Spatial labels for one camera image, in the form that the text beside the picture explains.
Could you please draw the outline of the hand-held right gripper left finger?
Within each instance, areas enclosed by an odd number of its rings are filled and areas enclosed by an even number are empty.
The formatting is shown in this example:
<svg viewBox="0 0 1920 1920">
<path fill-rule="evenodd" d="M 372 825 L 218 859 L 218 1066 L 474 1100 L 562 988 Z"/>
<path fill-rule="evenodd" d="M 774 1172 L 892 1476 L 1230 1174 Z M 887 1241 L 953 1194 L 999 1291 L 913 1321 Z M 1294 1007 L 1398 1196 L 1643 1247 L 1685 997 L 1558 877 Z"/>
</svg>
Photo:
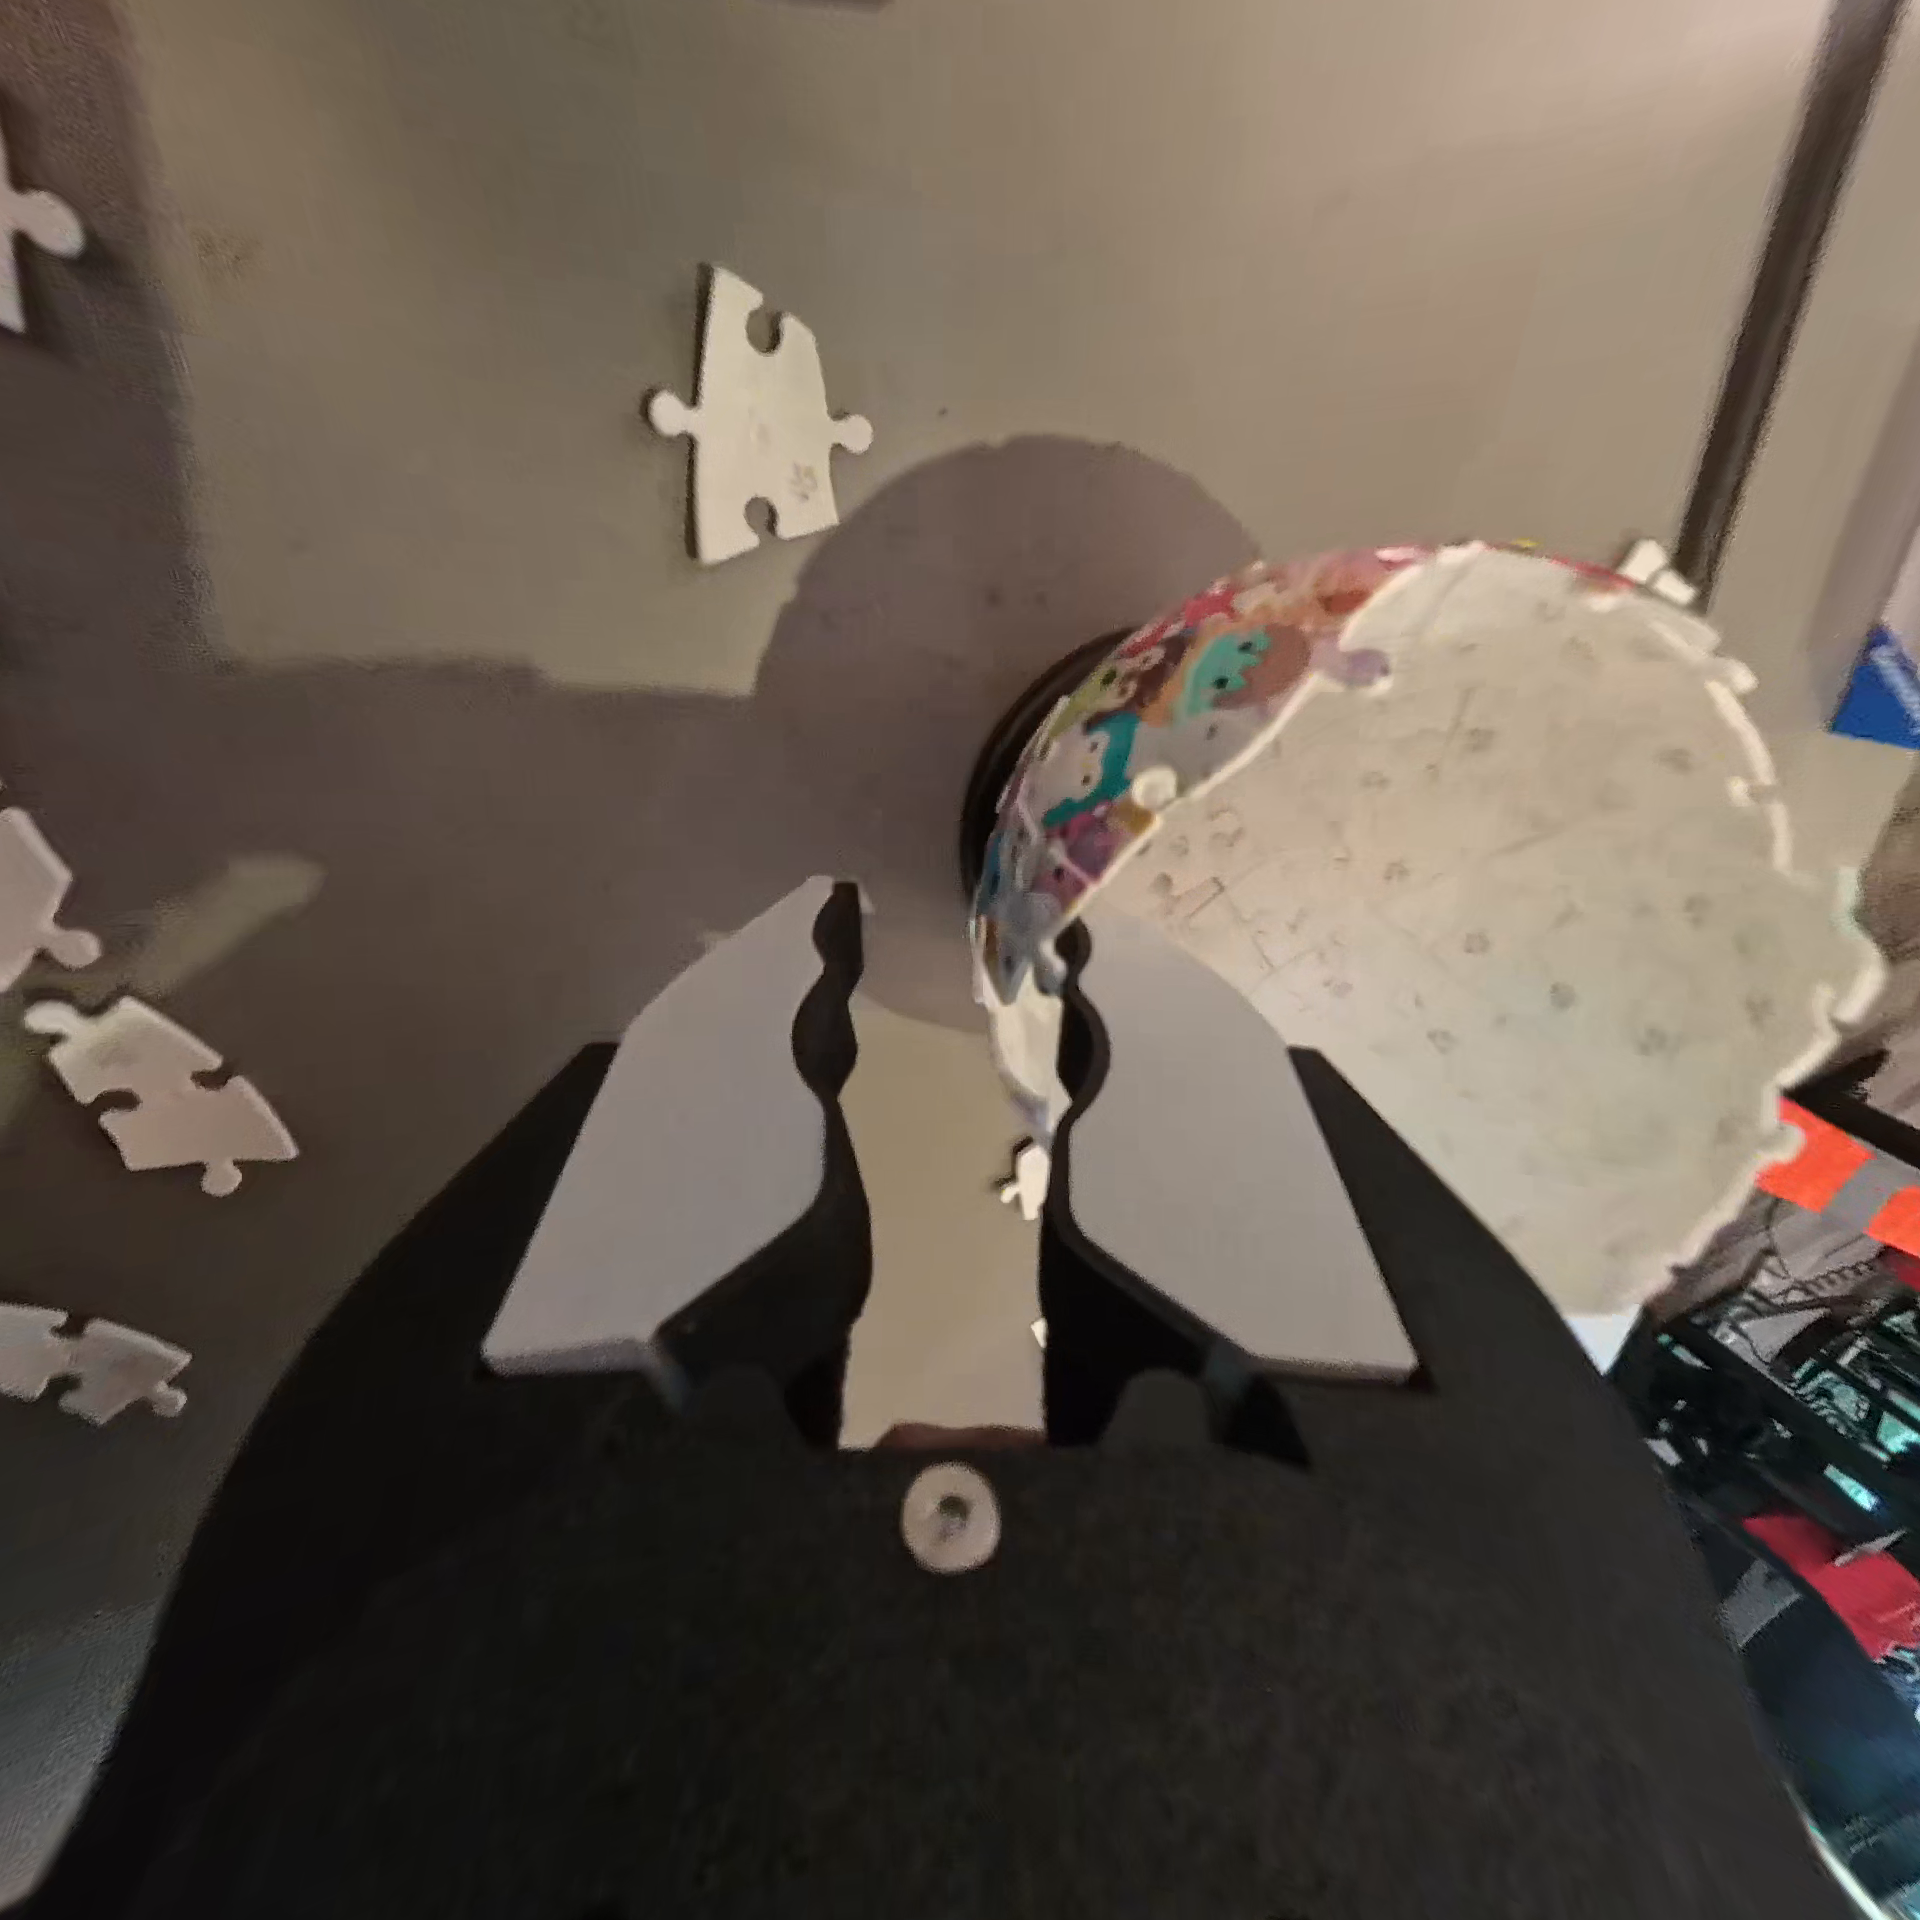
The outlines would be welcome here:
<svg viewBox="0 0 1920 1920">
<path fill-rule="evenodd" d="M 805 881 L 619 1035 L 485 1338 L 497 1377 L 794 1377 L 850 1333 L 874 1229 L 844 1116 L 865 897 Z"/>
</svg>

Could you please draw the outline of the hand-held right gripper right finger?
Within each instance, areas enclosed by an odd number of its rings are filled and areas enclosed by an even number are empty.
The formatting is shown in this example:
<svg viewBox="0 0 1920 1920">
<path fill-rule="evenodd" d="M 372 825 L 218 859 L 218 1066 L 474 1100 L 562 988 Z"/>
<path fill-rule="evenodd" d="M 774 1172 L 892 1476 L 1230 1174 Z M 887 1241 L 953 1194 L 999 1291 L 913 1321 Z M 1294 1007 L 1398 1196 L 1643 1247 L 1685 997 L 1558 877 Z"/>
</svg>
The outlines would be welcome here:
<svg viewBox="0 0 1920 1920">
<path fill-rule="evenodd" d="M 1420 1357 L 1276 1026 L 1157 924 L 1062 941 L 1043 1211 L 1049 1399 L 1135 1372 L 1410 1385 Z"/>
</svg>

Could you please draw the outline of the colourful puzzle ball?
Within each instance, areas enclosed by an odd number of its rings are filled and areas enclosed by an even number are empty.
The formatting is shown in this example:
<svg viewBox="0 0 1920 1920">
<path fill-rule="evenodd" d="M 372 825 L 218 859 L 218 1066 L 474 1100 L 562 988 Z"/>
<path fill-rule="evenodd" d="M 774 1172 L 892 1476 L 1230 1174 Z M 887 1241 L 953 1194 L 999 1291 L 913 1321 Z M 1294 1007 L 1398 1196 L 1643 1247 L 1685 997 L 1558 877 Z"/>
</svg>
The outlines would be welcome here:
<svg viewBox="0 0 1920 1920">
<path fill-rule="evenodd" d="M 1513 543 L 1254 562 L 1068 668 L 966 881 L 997 1067 L 1097 911 L 1319 1050 L 1557 1305 L 1626 1313 L 1740 1211 L 1778 1095 L 1883 991 L 1795 844 L 1753 671 L 1685 598 Z"/>
</svg>

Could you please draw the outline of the black ball stand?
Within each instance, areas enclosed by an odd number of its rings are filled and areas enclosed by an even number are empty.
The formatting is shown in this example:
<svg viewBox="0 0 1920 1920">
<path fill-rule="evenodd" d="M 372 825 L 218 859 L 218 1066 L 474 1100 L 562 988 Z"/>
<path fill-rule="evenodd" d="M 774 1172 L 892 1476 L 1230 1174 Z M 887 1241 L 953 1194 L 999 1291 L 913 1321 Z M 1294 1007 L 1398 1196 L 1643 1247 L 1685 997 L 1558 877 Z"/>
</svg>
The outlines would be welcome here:
<svg viewBox="0 0 1920 1920">
<path fill-rule="evenodd" d="M 963 898 L 975 898 L 1001 812 L 1001 794 L 1014 779 L 1030 738 L 1044 729 L 1057 705 L 1071 695 L 1132 633 L 1132 628 L 1106 631 L 1057 661 L 1014 697 L 980 746 L 957 817 L 955 868 Z"/>
</svg>

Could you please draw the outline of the teal puzzle box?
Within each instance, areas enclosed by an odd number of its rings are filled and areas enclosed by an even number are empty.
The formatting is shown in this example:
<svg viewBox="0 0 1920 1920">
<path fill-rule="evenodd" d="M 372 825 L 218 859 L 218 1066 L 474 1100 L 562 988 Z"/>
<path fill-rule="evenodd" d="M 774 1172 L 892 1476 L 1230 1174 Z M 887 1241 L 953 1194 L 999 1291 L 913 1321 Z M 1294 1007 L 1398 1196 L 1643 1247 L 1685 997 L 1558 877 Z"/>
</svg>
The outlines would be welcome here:
<svg viewBox="0 0 1920 1920">
<path fill-rule="evenodd" d="M 1908 638 L 1885 619 L 1862 639 L 1828 733 L 1917 751 L 1917 659 Z"/>
</svg>

